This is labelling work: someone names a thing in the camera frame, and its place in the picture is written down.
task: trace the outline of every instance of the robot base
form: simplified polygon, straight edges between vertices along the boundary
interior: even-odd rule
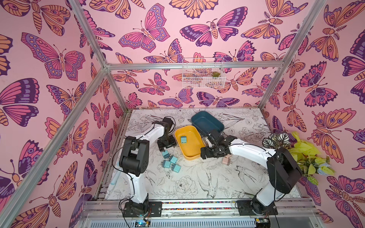
[[[132,209],[132,204],[133,204],[132,201],[129,201],[125,204],[124,212],[123,212],[124,217],[126,217],[126,218],[140,217],[140,215],[137,215],[135,213],[135,210]],[[147,216],[149,214],[150,210],[151,210],[150,217],[161,217],[162,202],[160,202],[160,201],[149,202],[148,209],[147,209],[147,214],[145,216]]]
[[[276,210],[276,206],[274,202],[272,202],[269,206],[265,208],[265,210],[262,211],[262,214],[258,214],[254,212],[254,208],[252,206],[251,200],[237,200],[237,208],[239,211],[239,215],[277,215],[278,212]]]

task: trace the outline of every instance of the dark blue tray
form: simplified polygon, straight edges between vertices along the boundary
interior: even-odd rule
[[[224,130],[223,123],[206,111],[193,115],[191,123],[203,137],[207,136],[211,130],[217,130],[218,133],[222,133]]]

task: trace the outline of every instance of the bird illustration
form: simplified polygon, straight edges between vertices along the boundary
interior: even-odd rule
[[[215,185],[215,187],[212,185],[212,175],[209,172],[209,175],[207,172],[205,172],[207,174],[208,177],[208,185],[204,184],[203,181],[200,180],[198,173],[196,173],[197,177],[198,177],[198,181],[199,184],[201,186],[201,189],[203,191],[208,192],[207,193],[207,199],[213,199],[215,197],[215,195],[217,194],[217,189],[218,189],[218,178],[217,178],[217,184]]]
[[[250,187],[246,184],[246,180],[245,180],[245,176],[250,178],[251,181],[253,181],[255,183],[255,181],[257,181],[253,176],[251,176],[250,174],[247,174],[246,171],[251,171],[252,170],[243,167],[243,166],[236,166],[236,168],[234,168],[234,170],[238,171],[238,177],[241,179],[241,181],[250,189]]]

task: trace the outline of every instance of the mounting plate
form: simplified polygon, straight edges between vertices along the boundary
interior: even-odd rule
[[[149,204],[148,204],[148,211],[150,209],[151,209],[150,217],[161,217],[162,202],[160,202],[160,201],[149,202]],[[126,218],[129,218],[129,217],[139,217],[139,215],[135,214],[132,211],[132,202],[127,202],[125,204],[123,216],[126,217]]]

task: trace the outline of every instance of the butterfly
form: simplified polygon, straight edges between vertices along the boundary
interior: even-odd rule
[[[103,108],[101,108],[99,103],[99,109],[93,102],[90,103],[91,110],[94,112],[94,120],[96,121],[96,125],[98,128],[104,125],[107,127],[107,120],[109,119],[110,105],[105,108],[105,104],[103,104]]]
[[[118,105],[117,103],[114,102],[113,103],[113,108],[115,110],[115,116],[117,118],[119,118],[120,116],[123,116],[124,111],[123,111],[123,109],[122,109],[122,107],[120,105]]]
[[[292,143],[292,146],[294,146],[294,144],[297,143],[297,140],[294,138],[294,136],[292,134],[288,133],[288,131],[285,129],[285,127],[283,127],[279,118],[277,118],[276,116],[273,116],[272,123],[273,123],[273,133],[280,134],[282,132],[286,132],[289,136],[289,140]]]
[[[142,105],[143,102],[141,99],[138,99],[137,94],[135,92],[129,94],[128,99],[126,99],[126,106],[127,108],[136,108],[139,105]]]
[[[314,204],[320,206],[321,199],[318,187],[310,182],[307,177],[301,177],[298,182],[306,188],[307,194],[313,199]]]
[[[12,159],[10,160],[10,162],[13,165],[13,172],[8,173],[5,172],[3,169],[0,169],[0,171],[12,175],[12,180],[16,183],[17,186],[19,186],[22,182],[22,178],[24,178],[28,174],[29,170],[33,167],[34,163],[37,161],[42,152],[43,149],[38,147],[38,143],[28,140],[23,146],[22,151],[20,152],[18,172],[15,172],[15,167]],[[47,177],[49,175],[48,170],[49,169],[47,168],[37,185],[41,185],[47,180]],[[14,192],[15,188],[11,180],[6,177],[0,177],[0,211],[9,201]]]
[[[148,100],[148,107],[149,108],[160,108],[160,107],[157,107],[157,104],[153,103],[152,101]]]
[[[294,79],[288,89],[288,91],[285,91],[283,94],[283,101],[284,103],[288,104],[289,106],[286,106],[283,109],[283,112],[289,112],[287,116],[287,124],[289,126],[295,126],[299,130],[306,132],[307,127],[303,122],[303,119],[299,116],[299,114],[294,110],[297,109],[296,103],[294,103],[295,95],[296,95],[296,89],[297,89],[297,80]]]
[[[299,61],[299,59],[295,60],[295,56],[290,61],[290,64],[287,69],[287,73],[290,71],[289,78],[294,77],[296,72],[299,72],[299,71],[303,70],[304,67],[306,67],[306,64],[304,62],[296,62],[296,61]]]
[[[349,196],[349,194],[360,194],[365,192],[365,180],[362,178],[352,180],[340,175],[338,176],[338,180],[335,177],[329,176],[327,177],[327,181],[334,186],[330,185],[330,188],[333,191],[326,189],[326,194],[331,200],[336,201],[335,204],[337,209],[349,218],[354,227],[363,227],[354,208],[363,215],[364,211],[357,203],[364,202],[364,198],[362,196]]]
[[[103,40],[101,38],[101,36],[103,37],[115,37],[115,35],[111,32],[108,32],[106,31],[105,29],[102,29],[102,28],[97,28],[97,25],[96,23],[94,22],[94,19],[92,19],[89,11],[83,9],[84,11],[84,15],[87,19],[87,21],[89,22],[89,25],[90,25],[90,28],[95,36],[95,39],[96,39],[96,42],[97,44],[99,45],[99,47],[101,49],[104,49],[104,50],[109,50],[109,51],[112,51],[113,49],[111,47],[109,47],[108,45],[106,45],[105,43],[101,42],[101,40]],[[87,44],[89,46],[89,41],[85,35],[85,32],[82,28],[82,26],[80,25],[80,23],[78,22],[77,18],[76,18],[76,15],[75,15],[75,19],[76,19],[76,22],[77,22],[77,25],[80,29],[80,32],[81,32],[81,35],[80,35],[80,47],[84,47],[85,44]],[[90,57],[92,58],[94,56],[94,51],[92,50],[91,46],[90,46]]]
[[[280,108],[280,102],[279,102],[279,90],[282,88],[282,86],[284,85],[284,79],[282,79],[281,81],[279,81],[273,91],[273,93],[271,94],[271,96],[269,97],[269,102],[270,104],[272,104],[274,107],[277,108],[277,110],[279,110]]]
[[[100,161],[100,159],[103,158],[104,152],[105,154],[109,153],[112,137],[113,129],[109,129],[104,139],[100,138],[101,141],[98,139],[91,140],[88,142],[86,149],[89,150],[91,154],[96,154],[97,161]]]
[[[20,79],[8,85],[0,93],[0,105],[7,105],[0,108],[0,123],[4,126],[9,125],[8,115],[18,125],[26,127],[29,119],[38,114],[38,109],[21,103],[37,103],[38,94],[39,85],[34,78]]]
[[[30,5],[32,5],[33,12],[33,21],[35,28],[38,33],[41,33],[42,29],[42,17],[44,21],[48,25],[48,27],[58,36],[62,36],[65,33],[65,29],[61,26],[66,23],[70,19],[70,11],[63,6],[59,5],[45,5],[40,7],[38,5],[39,1],[30,1],[26,0],[11,0],[11,1],[0,1],[0,5],[6,10],[8,13],[23,17],[29,13]]]
[[[342,108],[331,111],[328,114],[321,112],[316,115],[313,111],[312,114],[314,115],[314,124],[317,126],[317,129],[313,130],[311,137],[307,139],[313,139],[318,146],[322,146],[322,149],[330,158],[335,159],[336,162],[343,163],[341,150],[330,135],[335,131],[333,130],[334,128],[340,127],[351,120],[355,116],[356,111],[350,108],[346,110]]]
[[[261,86],[256,84],[257,88],[246,89],[242,91],[242,94],[247,94],[248,96],[253,96],[253,97],[262,97],[264,95],[264,92],[268,88],[271,79],[272,78],[270,77],[270,74],[264,75],[264,77],[261,80]]]
[[[70,90],[70,94],[60,87],[55,85],[47,85],[48,91],[52,94],[54,101],[57,104],[61,104],[61,110],[64,114],[64,120],[68,117],[73,107],[75,107],[76,103],[80,100],[81,96],[86,91],[86,83],[82,82],[76,88],[75,92],[72,94]]]
[[[127,56],[124,56],[118,52],[115,53],[115,55],[121,64],[133,63],[130,58],[128,58]],[[145,73],[147,71],[149,71],[149,70],[120,70],[120,71],[118,71],[118,73],[120,73],[120,74],[113,74],[113,77],[117,82],[124,81],[125,83],[132,83],[136,86],[136,88],[138,88],[139,87],[138,82],[136,79],[132,78],[132,76],[135,77],[135,76],[137,76],[135,73]]]
[[[229,80],[229,82],[225,82],[224,87],[217,90],[218,93],[227,92],[230,89],[231,85],[232,85],[233,89],[236,90],[236,91],[238,91],[238,85],[237,84],[250,85],[253,82],[252,77],[256,73],[256,71],[257,71],[257,67],[252,67],[252,68],[246,70],[244,73],[242,73],[236,80],[233,78],[233,79]],[[214,89],[219,88],[219,87],[216,87],[212,82],[207,83],[207,86],[211,87],[211,88],[214,88]]]
[[[97,169],[95,169],[94,162],[90,158],[88,158],[84,168],[84,178],[83,178],[84,187],[82,188],[81,186],[81,192],[79,193],[79,195],[81,193],[82,195],[77,201],[76,206],[72,212],[69,228],[73,228],[77,224],[78,220],[80,219],[80,215],[83,212],[83,208],[86,201],[91,200],[92,195],[88,193],[91,192],[92,190],[91,186],[93,186],[97,182],[96,176],[97,176]]]
[[[193,94],[193,88],[186,87],[180,90],[178,95],[175,95],[175,97],[170,97],[166,99],[162,99],[161,101],[157,102],[159,105],[165,105],[165,106],[173,106],[175,108],[181,108],[183,106],[183,103],[189,104],[191,102],[194,102],[191,98],[191,95]]]
[[[288,17],[296,13],[299,13],[307,5],[308,3],[304,3],[299,7],[293,7],[293,3],[291,3],[290,1],[284,3],[284,0],[266,0],[266,6],[268,7],[268,10],[270,14],[273,16],[273,18],[270,18],[270,15],[267,12],[264,12],[266,19],[258,22],[261,25],[245,31],[244,33],[241,34],[241,36],[250,39],[257,39],[260,37],[263,37],[264,39],[269,39],[273,37],[275,38],[275,43],[277,44],[280,40],[280,31],[274,25],[271,24],[275,25],[282,24],[283,21],[280,20],[279,18]]]
[[[236,57],[236,49],[234,50],[234,55],[231,54],[229,51],[228,53],[232,56],[222,53],[222,52],[215,52],[213,58],[215,62],[244,62],[244,61],[253,61],[253,54],[255,53],[256,49],[252,46],[252,42],[246,41],[242,44],[241,48],[237,52]],[[228,73],[232,70],[232,68],[225,68],[225,73]]]
[[[68,200],[70,199],[76,192],[77,183],[75,182],[77,172],[77,161],[73,162],[71,166],[68,168],[67,172],[65,173],[64,177],[59,184],[58,190],[55,195],[49,195],[49,197],[38,197],[48,199],[49,203],[42,204],[35,208],[32,208],[28,211],[25,211],[18,215],[14,222],[11,224],[11,228],[15,227],[45,227],[49,217],[50,207],[52,207],[52,211],[54,215],[57,217],[61,217],[61,206],[59,205],[58,200]]]
[[[141,0],[131,0],[137,6],[146,9]],[[91,0],[89,6],[99,11],[106,11],[109,13],[115,12],[115,16],[120,19],[127,19],[131,15],[131,7],[128,0]]]
[[[204,10],[214,10],[218,0],[172,0],[169,4],[174,8],[184,9],[186,17],[194,19],[200,18]]]
[[[149,87],[144,87],[144,88],[140,88],[138,89],[138,91],[142,92],[142,93],[149,93],[151,95],[156,94],[157,95],[163,95],[165,90],[170,90],[170,87],[168,87],[166,84],[167,82],[165,80],[162,79],[161,75],[159,73],[155,73],[154,76],[154,80],[156,85],[154,84],[154,82],[151,79],[148,79],[150,81],[151,84],[145,84],[145,86],[149,86]]]
[[[327,25],[337,28],[334,30],[333,28],[325,28],[322,32],[329,36],[323,36],[316,40],[314,40],[307,48],[306,51],[309,51],[312,47],[316,49],[317,52],[322,51],[323,57],[326,59],[332,60],[336,62],[338,60],[338,49],[335,40],[332,38],[333,35],[337,40],[339,40],[339,35],[336,32],[339,32],[346,28],[346,25],[341,26],[353,19],[359,13],[361,13],[365,9],[365,1],[356,1],[348,4],[344,10],[341,7],[335,9],[333,12],[329,11],[328,5],[324,8],[324,21]]]
[[[9,49],[13,46],[13,39],[0,34],[0,46],[0,76],[8,75],[10,62],[2,54],[9,53]]]
[[[239,99],[237,98],[222,98],[222,97],[214,97],[210,93],[206,92],[197,92],[196,93],[198,99],[201,101],[199,104],[205,105],[206,107],[212,105],[216,105],[217,108],[221,107],[227,107],[237,104],[239,102]]]
[[[141,32],[125,34],[119,40],[119,44],[122,47],[131,47],[132,49],[141,47],[143,50],[151,53],[156,48],[156,44],[153,42],[155,39],[162,42],[170,37],[166,29],[163,27],[166,22],[164,9],[165,8],[158,3],[152,6],[147,12],[145,18],[146,29],[142,27],[141,21]]]
[[[218,38],[218,33],[224,41],[227,41],[231,36],[238,34],[237,28],[229,26],[241,26],[243,20],[247,15],[247,7],[239,7],[226,13],[217,24],[214,23],[216,19],[210,22],[210,26],[205,24],[192,24],[180,30],[183,37],[189,41],[196,41],[196,46],[212,45],[212,35],[215,39]]]
[[[355,40],[354,44],[352,45],[352,47],[350,49],[350,53],[365,60],[364,48],[365,48],[365,30],[363,32],[361,32],[360,35],[358,36],[358,38]],[[355,80],[357,81],[357,80],[364,79],[365,78],[365,62],[361,59],[358,59],[358,58],[352,57],[352,56],[346,56],[342,60],[342,65],[345,67],[342,75],[346,77],[346,76],[357,74],[360,72],[355,77]],[[351,93],[359,96],[360,97],[359,101],[362,102],[363,104],[365,104],[364,88],[365,88],[365,80],[361,81],[360,83],[358,83],[356,86],[354,86],[351,89]]]
[[[64,55],[58,51],[58,55],[46,41],[25,32],[22,33],[22,42],[30,48],[34,58],[45,62],[49,78],[61,78],[62,71],[66,71],[69,80],[77,81],[77,70],[82,69],[82,64],[85,62],[83,53],[69,51]]]
[[[326,69],[326,64],[327,62],[319,62],[319,64],[311,66],[309,73],[306,73],[299,82],[301,87],[310,87],[306,90],[306,93],[310,92],[310,94],[304,99],[304,103],[308,107],[314,107],[317,104],[324,107],[329,101],[333,101],[337,97],[337,93],[332,89],[318,87],[322,86],[319,83],[325,78],[320,80]]]
[[[119,130],[119,125],[115,122],[115,120],[113,120],[113,128],[114,128],[114,135],[116,136]]]
[[[47,122],[45,122],[45,125],[47,127],[46,132],[48,133],[48,137],[50,139],[53,138],[53,136],[58,131],[61,124],[59,124],[54,119],[47,117]],[[84,147],[84,139],[86,137],[86,134],[88,133],[89,127],[89,121],[84,120],[75,130],[72,130],[72,132],[65,138],[65,140],[62,142],[61,147],[57,151],[57,159],[54,161],[54,165],[57,163],[59,158],[63,158],[63,156],[67,155],[69,151],[72,151],[73,153],[80,153],[82,156],[81,150]]]
[[[260,57],[262,61],[282,61],[285,57],[285,52],[281,53],[279,56],[274,53],[276,55],[276,57],[274,57],[272,54],[268,53],[268,52],[263,52],[261,53]]]

